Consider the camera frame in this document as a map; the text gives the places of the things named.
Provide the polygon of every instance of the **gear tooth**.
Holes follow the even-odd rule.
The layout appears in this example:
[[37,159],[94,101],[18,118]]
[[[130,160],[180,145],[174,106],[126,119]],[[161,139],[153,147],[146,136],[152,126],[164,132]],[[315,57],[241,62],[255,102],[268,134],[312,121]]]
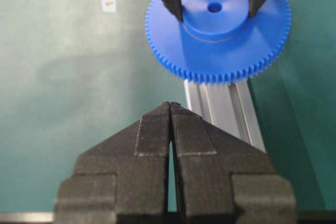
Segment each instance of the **gear tooth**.
[[193,80],[193,74],[191,72],[188,73],[188,81]]
[[166,69],[168,69],[168,65],[167,65],[168,60],[167,60],[167,59],[162,59],[162,60],[163,60],[163,66],[164,66]]
[[194,73],[194,82],[198,82],[198,74]]
[[227,73],[224,74],[224,83],[229,82],[229,76]]
[[236,75],[235,73],[231,73],[231,82],[236,83]]
[[212,84],[218,83],[215,75],[212,75]]
[[223,82],[223,75],[219,74],[218,75],[218,83],[221,83],[221,82]]
[[242,77],[243,77],[244,79],[246,79],[246,78],[248,77],[248,76],[247,76],[247,71],[246,71],[246,69],[243,69]]
[[203,82],[205,82],[205,80],[204,80],[204,75],[201,73],[201,74],[199,74],[200,75],[200,83],[203,83]]
[[174,70],[173,70],[173,68],[172,68],[172,63],[170,62],[170,63],[168,63],[168,69],[169,69],[169,71],[171,72],[171,73],[174,73]]
[[187,76],[187,71],[184,70],[184,71],[183,71],[183,79],[185,80],[185,79],[187,79],[187,78],[188,78],[188,76]]
[[248,76],[251,77],[253,75],[253,66],[248,67]]
[[178,76],[179,76],[180,78],[183,77],[183,76],[182,76],[182,70],[181,70],[181,68],[178,68],[178,70],[177,70],[177,74],[178,74]]
[[242,75],[243,75],[242,71],[238,70],[237,71],[237,80],[240,80]]
[[174,68],[173,68],[173,73],[174,73],[174,75],[177,75],[176,66],[174,66]]

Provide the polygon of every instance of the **green table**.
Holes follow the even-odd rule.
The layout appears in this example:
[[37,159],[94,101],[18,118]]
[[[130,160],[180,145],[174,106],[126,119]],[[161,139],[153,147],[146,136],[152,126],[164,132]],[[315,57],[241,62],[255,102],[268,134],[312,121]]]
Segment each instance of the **green table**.
[[77,156],[163,101],[182,80],[144,34],[150,0],[0,0],[0,212],[52,211]]
[[290,36],[250,81],[265,147],[302,211],[336,210],[336,3],[289,0]]

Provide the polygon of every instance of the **plastic gear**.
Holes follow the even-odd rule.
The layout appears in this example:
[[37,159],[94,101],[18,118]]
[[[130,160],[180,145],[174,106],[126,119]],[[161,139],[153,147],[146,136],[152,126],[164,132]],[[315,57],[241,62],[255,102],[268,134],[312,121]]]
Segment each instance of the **plastic gear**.
[[145,18],[149,45],[174,75],[198,83],[236,83],[263,71],[281,53],[291,11],[267,0],[253,18],[247,0],[182,0],[183,23],[152,0]]

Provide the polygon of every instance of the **small sticker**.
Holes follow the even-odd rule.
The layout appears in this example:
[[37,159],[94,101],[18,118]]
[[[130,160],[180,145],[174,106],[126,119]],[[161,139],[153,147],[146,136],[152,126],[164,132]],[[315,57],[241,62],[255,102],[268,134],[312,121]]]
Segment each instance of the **small sticker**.
[[116,0],[101,0],[101,9],[106,13],[115,13],[117,10]]

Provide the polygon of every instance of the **center hole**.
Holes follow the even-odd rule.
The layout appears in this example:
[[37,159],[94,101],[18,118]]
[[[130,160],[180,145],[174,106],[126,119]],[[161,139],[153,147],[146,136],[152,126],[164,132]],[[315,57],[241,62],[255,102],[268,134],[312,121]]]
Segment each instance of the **center hole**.
[[208,10],[211,13],[218,13],[222,9],[222,4],[218,2],[212,2],[208,5]]

